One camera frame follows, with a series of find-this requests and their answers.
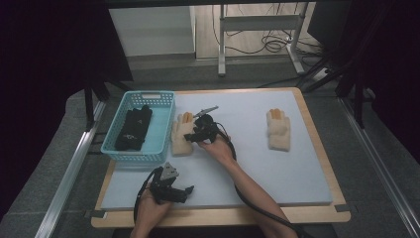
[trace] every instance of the black object in basket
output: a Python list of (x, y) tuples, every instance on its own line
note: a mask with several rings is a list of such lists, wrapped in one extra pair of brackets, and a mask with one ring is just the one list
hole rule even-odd
[(115, 142), (117, 151), (140, 150), (148, 134), (153, 111), (149, 105), (142, 110), (134, 108), (128, 110), (124, 126)]
[[(127, 111), (149, 105), (154, 111), (146, 141), (140, 150), (117, 151), (115, 143), (126, 120)], [(142, 167), (155, 167), (165, 162), (170, 130), (175, 113), (173, 91), (128, 91), (124, 94), (106, 134), (101, 152), (115, 161), (136, 162)]]

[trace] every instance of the table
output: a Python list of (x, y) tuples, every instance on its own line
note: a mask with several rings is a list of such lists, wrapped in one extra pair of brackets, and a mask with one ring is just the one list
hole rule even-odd
[[(333, 196), (333, 202), (329, 205), (319, 206), (299, 206), (299, 207), (283, 207), (283, 211), (292, 223), (329, 223), (329, 222), (346, 222), (351, 218), (349, 210), (346, 207), (346, 201), (341, 192), (340, 186), (332, 170), (322, 142), (318, 136), (315, 125), (313, 124), (311, 115), (308, 111), (304, 98), (297, 88), (270, 88), (270, 89), (224, 89), (224, 90), (198, 90), (198, 91), (177, 91), (176, 93), (241, 93), (254, 91), (273, 91), (287, 90), (292, 91), (303, 120), (307, 127), (311, 141), (314, 145), (317, 157), (319, 159), (322, 170), (326, 176), (328, 186)], [(108, 187), (110, 178), (115, 168), (115, 162), (111, 161), (105, 176), (95, 210), (100, 210), (102, 199)], [(96, 228), (121, 228), (133, 227), (133, 211), (107, 211), (104, 218), (92, 217), (92, 226)], [(159, 227), (181, 227), (181, 226), (215, 226), (215, 225), (251, 225), (255, 224), (250, 209), (241, 208), (207, 208), (207, 209), (174, 209), (171, 210), (167, 217), (158, 225)]]

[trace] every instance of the white board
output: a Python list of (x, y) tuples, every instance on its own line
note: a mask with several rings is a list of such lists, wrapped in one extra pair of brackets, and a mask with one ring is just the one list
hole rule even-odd
[[(186, 111), (195, 114), (201, 109), (219, 106), (209, 114), (231, 136), (239, 164), (280, 205), (332, 202), (330, 189), (291, 91), (176, 94), (175, 105), (175, 118)], [(283, 110), (290, 118), (289, 152), (268, 148), (265, 113), (271, 108)], [(195, 186), (186, 202), (177, 203), (175, 207), (243, 205), (224, 169), (195, 143), (193, 154), (188, 157), (173, 157), (169, 144), (166, 160), (180, 173), (172, 187)], [(101, 207), (132, 209), (151, 170), (118, 162)]]

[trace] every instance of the blue plastic basket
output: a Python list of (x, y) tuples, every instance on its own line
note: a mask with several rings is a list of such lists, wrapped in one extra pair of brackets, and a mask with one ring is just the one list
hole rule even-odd
[[(140, 166), (164, 163), (175, 113), (174, 96), (173, 91), (126, 92), (102, 144), (101, 152), (113, 160), (138, 162)], [(123, 128), (127, 111), (141, 109), (144, 105), (149, 105), (153, 114), (142, 148), (139, 151), (117, 151), (115, 142)]]

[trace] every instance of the white wall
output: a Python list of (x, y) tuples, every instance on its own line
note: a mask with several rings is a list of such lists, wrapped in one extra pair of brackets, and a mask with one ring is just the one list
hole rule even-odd
[(194, 8), (110, 9), (126, 57), (195, 52)]

